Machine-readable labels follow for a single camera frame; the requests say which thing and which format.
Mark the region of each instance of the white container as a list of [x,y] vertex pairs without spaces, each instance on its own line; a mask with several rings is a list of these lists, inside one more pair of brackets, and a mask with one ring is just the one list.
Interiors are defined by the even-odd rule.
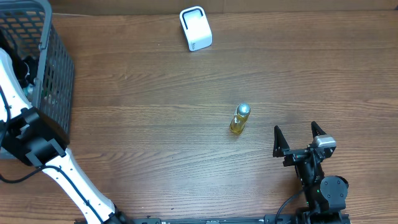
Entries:
[[202,7],[195,6],[184,9],[180,13],[180,22],[190,51],[200,50],[211,45],[213,36]]

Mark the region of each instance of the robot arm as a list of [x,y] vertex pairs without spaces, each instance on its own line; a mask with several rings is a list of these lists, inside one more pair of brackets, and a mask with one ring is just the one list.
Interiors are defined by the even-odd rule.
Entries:
[[308,207],[299,208],[288,220],[295,223],[349,223],[348,215],[342,215],[346,208],[348,182],[339,176],[328,176],[322,171],[321,162],[330,158],[336,149],[335,139],[324,132],[316,122],[311,123],[313,142],[304,149],[290,150],[282,131],[274,128],[274,157],[284,157],[284,166],[294,166],[300,179]]
[[[12,60],[3,49],[0,49],[0,80],[9,105],[9,110],[0,110],[1,133],[7,128],[2,146],[23,163],[36,166],[53,178],[76,203],[88,224],[118,223],[120,213],[79,167],[67,148],[69,140],[62,128],[32,107],[25,97]],[[0,101],[0,108],[4,108],[4,104]]]

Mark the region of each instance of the wooden table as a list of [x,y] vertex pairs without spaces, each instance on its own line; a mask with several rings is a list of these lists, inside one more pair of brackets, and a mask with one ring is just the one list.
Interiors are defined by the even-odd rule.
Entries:
[[[70,147],[97,188],[134,218],[275,213],[300,186],[272,157],[273,127],[299,148],[315,120],[337,141],[322,166],[350,183],[344,213],[396,223],[397,11],[208,20],[213,45],[190,53],[178,15],[55,18],[76,66]],[[235,136],[242,101],[252,113]],[[17,178],[32,168],[1,161],[0,170]],[[1,183],[0,198],[0,223],[83,217],[44,174]]]

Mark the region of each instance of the black wire basket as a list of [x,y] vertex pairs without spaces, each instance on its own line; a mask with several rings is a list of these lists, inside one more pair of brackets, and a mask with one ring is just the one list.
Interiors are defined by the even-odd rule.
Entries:
[[[23,88],[32,106],[56,121],[69,135],[73,61],[52,25],[46,0],[0,0],[0,31],[21,58],[38,59],[34,85]],[[7,157],[0,152],[0,158]]]

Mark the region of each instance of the silver cap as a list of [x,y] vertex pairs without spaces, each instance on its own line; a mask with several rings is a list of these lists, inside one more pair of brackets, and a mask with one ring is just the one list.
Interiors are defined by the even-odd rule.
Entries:
[[241,116],[247,116],[250,114],[250,106],[247,103],[241,103],[238,108],[236,108],[236,112]]

